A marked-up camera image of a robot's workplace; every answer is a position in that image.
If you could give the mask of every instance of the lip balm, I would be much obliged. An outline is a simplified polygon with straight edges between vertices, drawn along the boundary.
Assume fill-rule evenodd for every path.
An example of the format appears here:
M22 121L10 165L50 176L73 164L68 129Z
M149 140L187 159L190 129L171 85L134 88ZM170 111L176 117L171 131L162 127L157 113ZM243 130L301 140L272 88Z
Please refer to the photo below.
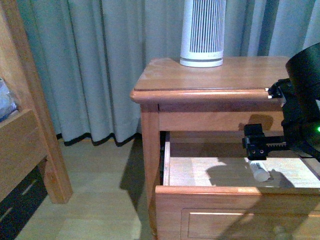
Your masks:
M249 161L249 166L255 180L265 182L270 178L270 173L267 171L262 161Z

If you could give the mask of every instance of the curtain fold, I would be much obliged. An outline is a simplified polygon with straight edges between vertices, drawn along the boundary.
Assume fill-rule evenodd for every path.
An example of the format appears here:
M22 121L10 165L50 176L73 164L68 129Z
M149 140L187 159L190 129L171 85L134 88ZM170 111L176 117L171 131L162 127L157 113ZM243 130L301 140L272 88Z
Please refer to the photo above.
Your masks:
M184 0L17 2L56 133L122 142L139 131L130 91L152 58L179 58ZM224 55L292 57L318 29L320 0L227 0Z

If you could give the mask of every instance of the white air purifier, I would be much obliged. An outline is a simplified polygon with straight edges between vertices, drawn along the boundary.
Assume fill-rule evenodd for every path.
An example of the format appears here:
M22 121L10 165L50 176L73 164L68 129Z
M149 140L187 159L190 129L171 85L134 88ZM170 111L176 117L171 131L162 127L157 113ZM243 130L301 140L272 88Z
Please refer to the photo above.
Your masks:
M226 0L185 0L180 63L217 67L223 63Z

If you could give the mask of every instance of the nightstand leg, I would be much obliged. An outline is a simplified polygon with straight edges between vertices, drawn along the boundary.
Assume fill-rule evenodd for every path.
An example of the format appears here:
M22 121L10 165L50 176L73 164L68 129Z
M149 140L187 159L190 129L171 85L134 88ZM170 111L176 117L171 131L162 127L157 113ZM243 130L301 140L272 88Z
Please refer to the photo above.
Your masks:
M157 239L156 185L160 185L160 131L157 104L141 105L144 174L149 222L153 239Z

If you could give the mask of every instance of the lower drawer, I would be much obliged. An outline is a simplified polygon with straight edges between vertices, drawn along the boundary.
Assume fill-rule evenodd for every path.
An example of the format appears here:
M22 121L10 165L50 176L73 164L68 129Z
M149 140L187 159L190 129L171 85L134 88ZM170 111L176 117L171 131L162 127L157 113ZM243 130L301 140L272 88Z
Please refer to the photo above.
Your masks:
M268 158L271 179L258 182L241 146L183 142L165 144L160 240L320 239L319 176L299 158Z

